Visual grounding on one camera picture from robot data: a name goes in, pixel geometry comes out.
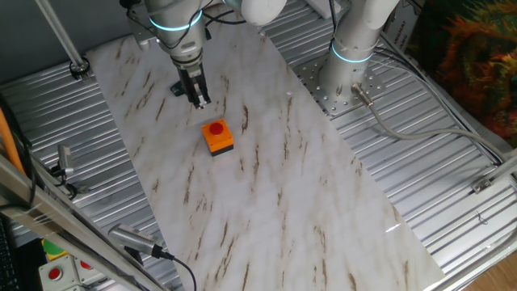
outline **blue light ring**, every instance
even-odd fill
[[[197,17],[194,20],[192,20],[191,23],[185,24],[185,25],[183,25],[181,27],[163,27],[162,25],[156,24],[151,18],[149,18],[149,20],[151,21],[151,23],[156,28],[162,29],[162,30],[167,31],[167,32],[180,32],[180,31],[183,31],[183,30],[185,30],[185,29],[187,29],[189,27],[194,26],[194,24],[196,24],[198,21],[200,21],[202,14],[203,14],[203,11],[200,11],[199,15],[197,15]]]
[[[372,57],[372,56],[373,56],[373,53],[372,53],[369,57],[365,58],[364,60],[360,60],[360,61],[352,61],[352,60],[348,60],[348,59],[346,59],[346,58],[344,58],[344,57],[339,56],[338,52],[336,52],[336,49],[334,48],[334,44],[332,44],[332,50],[334,51],[334,53],[335,53],[335,55],[336,55],[337,57],[339,57],[340,59],[342,59],[342,60],[344,60],[344,61],[351,62],[351,63],[360,63],[360,62],[363,62],[363,61],[367,61],[367,60],[369,60],[369,59],[370,59],[370,57]]]

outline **red button on panel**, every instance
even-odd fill
[[[89,264],[87,264],[87,263],[85,263],[83,261],[81,261],[81,267],[83,267],[83,268],[85,268],[87,270],[91,270],[92,269],[92,267]]]
[[[48,273],[48,278],[50,280],[59,280],[62,277],[63,277],[63,272],[59,268],[54,268],[54,269],[50,270],[50,272]]]
[[[215,122],[210,125],[210,133],[213,135],[220,135],[221,133],[223,133],[223,130],[223,125],[219,122]]]

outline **metal clamp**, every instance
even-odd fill
[[[504,162],[501,166],[497,167],[482,179],[478,180],[472,185],[472,189],[476,194],[479,194],[480,192],[483,192],[483,190],[504,180],[515,171],[517,171],[517,156]]]

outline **white marble mat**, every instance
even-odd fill
[[[87,54],[198,290],[422,290],[443,278],[263,31],[210,32],[203,111],[171,95],[179,77],[157,45],[142,52],[129,36]],[[213,158],[201,125],[221,117],[235,148]]]

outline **metal bracket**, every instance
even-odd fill
[[[130,12],[129,17],[133,17],[136,21],[140,22],[138,16],[133,12]],[[129,27],[131,28],[132,34],[135,36],[135,40],[137,41],[138,47],[142,51],[147,51],[151,47],[151,41],[156,41],[156,36],[153,35],[149,30],[145,29],[145,27],[136,23],[135,21],[128,19]]]
[[[504,162],[501,166],[497,167],[495,170],[485,175],[482,179],[478,180],[472,185],[472,189],[476,194],[479,194],[490,186],[501,182],[515,171],[517,171],[517,156]]]
[[[492,186],[492,183],[488,179],[481,179],[472,186],[472,189],[476,192],[476,194],[479,194],[479,192],[487,189],[490,186]]]
[[[294,72],[297,74],[300,81],[309,90],[316,103],[322,108],[323,112],[328,116],[340,116],[345,111],[352,109],[355,105],[361,104],[362,101],[356,96],[338,96],[332,97],[328,95],[320,88],[319,84],[319,73],[322,66],[325,64],[329,55],[326,54],[323,57],[316,58],[312,61],[308,61],[302,65],[294,68]],[[366,90],[366,94],[370,98],[375,98],[385,92],[385,86],[368,67],[366,69],[366,83],[363,84],[363,88]]]

